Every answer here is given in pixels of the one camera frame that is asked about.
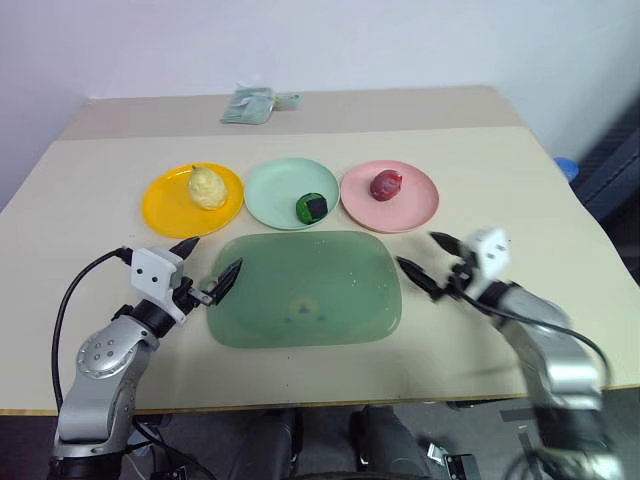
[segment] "table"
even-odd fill
[[[309,93],[262,126],[218,122],[229,96],[98,100],[83,106],[0,214],[0,409],[53,414],[49,352],[60,299],[88,262],[123,244],[169,246],[140,211],[144,191],[175,166],[212,161],[241,178],[264,161],[303,156],[338,178],[360,162],[398,159],[439,188],[436,216],[414,232],[376,234],[394,255],[443,281],[454,259],[428,230],[464,238],[506,229],[517,281],[570,315],[609,355],[613,387],[640,383],[640,290],[600,226],[509,103],[488,87]],[[342,207],[317,230],[363,229]],[[187,260],[194,279],[218,251],[273,232],[243,209]],[[400,276],[403,316],[363,345],[236,350],[210,336],[205,311],[153,356],[137,406],[163,411],[277,404],[462,400],[521,395],[517,359],[489,322],[460,303],[438,304]],[[137,300],[121,262],[92,272],[72,297],[61,339],[63,391],[78,347],[123,303]]]

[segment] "black cable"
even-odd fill
[[[58,413],[60,413],[60,408],[62,407],[62,389],[60,388],[58,350],[60,348],[60,332],[62,331],[62,321],[64,320],[64,313],[67,310],[67,304],[69,303],[71,294],[87,273],[89,273],[95,267],[100,265],[102,262],[110,259],[111,257],[123,255],[124,250],[126,249],[117,248],[115,250],[112,250],[109,253],[105,253],[100,258],[95,259],[89,265],[84,267],[76,276],[76,278],[73,279],[73,282],[71,282],[71,285],[69,285],[69,288],[67,288],[64,297],[62,297],[62,302],[60,302],[60,308],[58,309],[58,316],[56,317],[56,326],[53,329],[53,341],[51,343],[51,381],[53,383],[53,394],[56,397],[56,407],[58,409]]]
[[[604,386],[608,386],[611,383],[611,367],[609,366],[609,361],[607,360],[607,356],[600,349],[600,347],[590,338],[582,335],[581,333],[576,332],[575,330],[571,330],[570,328],[561,327],[559,325],[554,325],[553,323],[544,322],[542,320],[535,320],[533,318],[525,317],[522,315],[518,315],[517,313],[505,312],[503,310],[490,307],[489,305],[485,305],[484,303],[478,302],[474,300],[469,295],[464,292],[464,289],[460,285],[460,279],[456,276],[452,276],[453,288],[456,290],[456,293],[465,300],[468,304],[479,310],[481,313],[485,315],[496,315],[498,317],[507,318],[509,320],[514,320],[516,322],[524,323],[526,325],[536,325],[543,328],[548,328],[549,330],[554,330],[556,332],[562,333],[564,335],[569,335],[576,340],[584,343],[587,347],[592,349],[600,360],[602,361],[602,366],[604,368]]]
[[[160,439],[160,441],[167,443],[164,441],[164,438],[162,437],[162,433],[160,432],[160,430],[158,428],[155,429],[155,433],[158,435],[158,438]],[[169,464],[169,468],[171,470],[174,470],[176,468],[175,464],[173,463],[173,459],[171,458],[171,454],[167,451],[167,450],[163,450],[165,456],[167,457],[167,464]]]
[[[133,445],[127,445],[127,448],[124,451],[125,453],[131,453],[140,448],[146,447],[148,445],[151,445],[151,442],[146,441],[146,442],[134,443]]]
[[[181,458],[183,461],[193,465],[194,467],[196,467],[198,470],[200,470],[202,473],[204,473],[208,478],[210,478],[211,480],[216,480],[216,476],[211,473],[211,471],[202,466],[200,463],[198,463],[196,460],[194,460],[193,458],[185,455],[184,453],[182,453],[180,450],[177,450],[173,447],[170,447],[169,445],[167,445],[166,443],[164,443],[161,440],[158,440],[157,438],[151,436],[149,434],[149,432],[147,432],[144,428],[142,428],[142,425],[140,425],[140,423],[138,422],[137,418],[133,418],[131,423],[133,423],[133,426],[136,430],[138,430],[138,432],[140,432],[140,434],[146,438],[147,440],[149,440],[151,443],[153,443],[154,445],[159,446],[160,448],[166,450],[167,452],[171,452],[173,455],[175,455],[178,458]]]

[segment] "floor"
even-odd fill
[[[617,445],[627,480],[640,478],[640,389],[606,392],[605,418]],[[442,403],[406,403],[394,406],[421,444],[434,441],[452,454],[475,455],[483,480],[503,478],[508,464],[522,452],[523,443],[538,442],[525,399],[504,400],[453,409]],[[299,474],[353,471],[355,458],[347,432],[351,412],[358,407],[307,408],[304,414],[304,449]],[[160,430],[167,443],[192,454],[225,479],[233,453],[259,411],[180,414]],[[55,430],[53,417],[0,417],[0,479],[46,478],[47,460]],[[158,453],[158,462],[162,454]],[[144,478],[152,470],[151,455],[132,457]],[[446,478],[431,466],[438,478]],[[140,477],[123,462],[121,479]],[[194,473],[189,478],[204,478]],[[531,478],[542,479],[544,475]]]

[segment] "translucent green tray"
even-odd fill
[[[240,237],[220,252],[211,278],[238,258],[244,262],[235,286],[208,311],[209,329],[223,345],[364,343],[390,335],[400,321],[393,260],[367,233]]]

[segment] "mint green plate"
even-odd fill
[[[340,185],[327,167],[308,158],[283,158],[251,172],[244,201],[251,215],[265,225],[302,230],[320,223],[307,225],[296,215],[296,202],[307,193],[319,193],[327,200],[326,217],[340,201]]]
[[[379,340],[402,313],[400,284],[382,242],[362,232],[240,237],[216,259],[205,286],[243,259],[236,284],[208,310],[209,330],[230,347],[340,345]]]

